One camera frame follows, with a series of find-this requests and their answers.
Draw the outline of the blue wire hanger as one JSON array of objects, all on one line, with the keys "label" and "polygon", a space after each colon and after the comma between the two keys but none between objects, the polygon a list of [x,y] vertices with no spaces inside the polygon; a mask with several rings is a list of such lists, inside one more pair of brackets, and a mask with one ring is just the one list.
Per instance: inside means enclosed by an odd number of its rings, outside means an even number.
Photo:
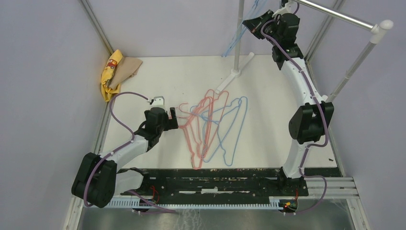
[{"label": "blue wire hanger", "polygon": [[[251,6],[251,9],[249,10],[249,12],[243,17],[243,20],[248,19],[248,17],[252,16],[254,14],[255,10],[257,9],[258,5],[259,5],[259,0],[255,0],[253,5]],[[233,48],[237,45],[237,41],[240,40],[242,34],[243,34],[243,29],[242,29],[242,21],[241,21],[237,24],[237,30],[236,30],[235,34],[233,35],[230,43],[227,45],[227,50],[225,50],[222,53],[222,55],[221,55],[222,58],[225,58],[230,54],[230,52],[233,50]]]},{"label": "blue wire hanger", "polygon": [[245,96],[230,102],[226,100],[221,107],[215,107],[214,98],[208,98],[190,108],[190,115],[203,123],[201,137],[208,138],[202,147],[204,163],[220,154],[225,166],[233,165],[247,111],[248,99]]},{"label": "blue wire hanger", "polygon": [[[241,96],[239,98],[236,98],[232,101],[230,104],[232,107],[226,114],[232,113],[234,115],[233,120],[231,124],[229,125],[227,132],[224,134],[224,136],[220,139],[220,144],[219,147],[223,151],[223,160],[224,164],[227,167],[231,167],[234,164],[237,149],[238,149],[238,143],[240,141],[240,136],[242,133],[242,129],[244,126],[244,122],[246,120],[246,115],[247,115],[247,110],[248,110],[248,98],[246,96]],[[231,135],[235,134],[235,138],[232,138],[234,142],[234,146],[232,148],[232,151],[228,152],[227,149],[223,146],[223,142],[226,140],[226,138]]]}]

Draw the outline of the pink wire hanger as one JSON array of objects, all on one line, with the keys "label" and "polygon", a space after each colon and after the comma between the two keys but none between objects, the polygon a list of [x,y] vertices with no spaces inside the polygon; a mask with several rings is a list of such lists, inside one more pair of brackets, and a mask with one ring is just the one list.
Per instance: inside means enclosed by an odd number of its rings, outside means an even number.
[{"label": "pink wire hanger", "polygon": [[208,90],[204,98],[199,102],[201,105],[207,106],[205,109],[202,109],[200,117],[204,122],[203,128],[205,128],[210,141],[207,147],[207,155],[203,161],[209,161],[209,158],[212,156],[212,154],[209,153],[210,148],[219,133],[220,124],[226,112],[228,98],[228,91],[216,93],[214,90]]},{"label": "pink wire hanger", "polygon": [[184,124],[180,125],[180,129],[183,131],[187,150],[190,153],[192,169],[200,170],[203,167],[203,160],[207,155],[207,147],[210,142],[206,130],[203,128],[204,122],[200,117],[202,109],[205,109],[207,106],[199,103],[197,107],[187,111],[184,107],[188,104],[181,103],[177,107],[182,113],[180,119],[184,121]]},{"label": "pink wire hanger", "polygon": [[194,169],[201,168],[204,160],[208,159],[209,150],[214,142],[214,133],[218,130],[218,127],[212,129],[215,126],[215,104],[221,99],[221,96],[209,89],[203,98],[186,112],[186,123],[181,127]]}]

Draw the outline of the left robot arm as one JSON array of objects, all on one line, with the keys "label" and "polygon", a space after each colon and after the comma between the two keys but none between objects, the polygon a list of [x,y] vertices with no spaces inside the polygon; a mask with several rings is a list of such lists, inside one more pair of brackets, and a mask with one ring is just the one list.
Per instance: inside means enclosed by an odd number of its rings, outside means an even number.
[{"label": "left robot arm", "polygon": [[114,196],[129,190],[139,195],[149,192],[151,183],[146,173],[138,169],[123,169],[134,158],[147,153],[156,144],[164,131],[179,127],[174,107],[166,112],[160,107],[145,111],[146,120],[135,131],[134,138],[123,146],[107,152],[103,157],[87,153],[82,159],[71,188],[74,196],[83,199],[87,207],[103,208]]}]

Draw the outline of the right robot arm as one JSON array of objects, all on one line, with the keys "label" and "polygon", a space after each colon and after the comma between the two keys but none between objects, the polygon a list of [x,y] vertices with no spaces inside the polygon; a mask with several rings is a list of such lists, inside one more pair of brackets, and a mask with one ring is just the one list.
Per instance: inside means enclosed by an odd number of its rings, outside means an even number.
[{"label": "right robot arm", "polygon": [[288,79],[298,109],[288,123],[292,144],[282,166],[284,178],[277,181],[277,191],[290,195],[296,184],[293,179],[304,176],[305,159],[311,147],[325,147],[329,142],[328,126],[334,105],[327,102],[312,83],[304,56],[296,43],[300,19],[293,13],[263,15],[244,20],[242,24],[257,38],[266,39],[272,47],[272,58]]}]

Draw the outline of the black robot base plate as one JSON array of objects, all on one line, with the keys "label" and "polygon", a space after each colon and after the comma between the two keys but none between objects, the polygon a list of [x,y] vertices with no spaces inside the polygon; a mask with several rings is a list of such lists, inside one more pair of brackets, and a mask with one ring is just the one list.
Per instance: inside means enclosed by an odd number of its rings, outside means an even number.
[{"label": "black robot base plate", "polygon": [[304,178],[288,179],[281,169],[143,169],[135,191],[159,205],[267,204],[269,197],[308,196]]}]

